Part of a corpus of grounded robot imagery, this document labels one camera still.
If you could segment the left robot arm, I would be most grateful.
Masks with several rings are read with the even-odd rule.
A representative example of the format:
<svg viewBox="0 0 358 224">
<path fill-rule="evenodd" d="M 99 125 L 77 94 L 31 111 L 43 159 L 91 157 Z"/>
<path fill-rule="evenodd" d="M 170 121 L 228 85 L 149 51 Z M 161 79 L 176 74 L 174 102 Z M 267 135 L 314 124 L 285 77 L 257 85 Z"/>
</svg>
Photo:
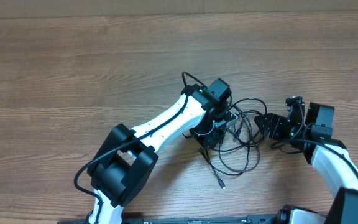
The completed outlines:
<svg viewBox="0 0 358 224">
<path fill-rule="evenodd" d="M 230 86 L 216 79 L 210 86 L 185 85 L 178 101 L 156 118 L 127 128 L 115 126 L 86 167 L 96 200 L 87 223 L 121 223 L 123 208 L 142 190 L 158 160 L 158 151 L 185 131 L 203 149 L 224 137 L 237 117 L 229 111 Z"/>
</svg>

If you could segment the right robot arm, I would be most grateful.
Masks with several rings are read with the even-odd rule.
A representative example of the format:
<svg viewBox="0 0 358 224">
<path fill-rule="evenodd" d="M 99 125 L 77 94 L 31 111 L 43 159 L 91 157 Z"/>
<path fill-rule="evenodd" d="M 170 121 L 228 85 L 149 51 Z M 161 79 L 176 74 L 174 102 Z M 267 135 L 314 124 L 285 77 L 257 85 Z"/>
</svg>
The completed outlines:
<svg viewBox="0 0 358 224">
<path fill-rule="evenodd" d="M 334 107 L 318 103 L 305 106 L 301 98 L 286 100 L 288 116 L 273 113 L 254 118 L 262 136 L 275 140 L 273 149 L 289 145 L 295 154 L 323 178 L 334 197 L 328 214 L 284 206 L 274 223 L 358 223 L 358 168 L 347 147 L 333 138 Z"/>
</svg>

